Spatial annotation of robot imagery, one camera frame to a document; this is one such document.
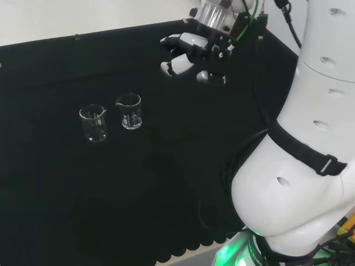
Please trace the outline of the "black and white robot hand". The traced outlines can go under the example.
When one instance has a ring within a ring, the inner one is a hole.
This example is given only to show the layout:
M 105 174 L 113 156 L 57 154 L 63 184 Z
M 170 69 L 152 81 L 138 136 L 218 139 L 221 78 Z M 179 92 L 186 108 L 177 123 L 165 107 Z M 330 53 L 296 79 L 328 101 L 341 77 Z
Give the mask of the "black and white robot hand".
M 196 75 L 200 83 L 224 86 L 227 82 L 225 67 L 236 48 L 237 41 L 231 37 L 209 30 L 209 35 L 183 32 L 160 39 L 160 45 L 170 52 L 171 60 L 160 64 L 161 71 L 170 78 L 185 75 L 195 65 L 205 67 Z

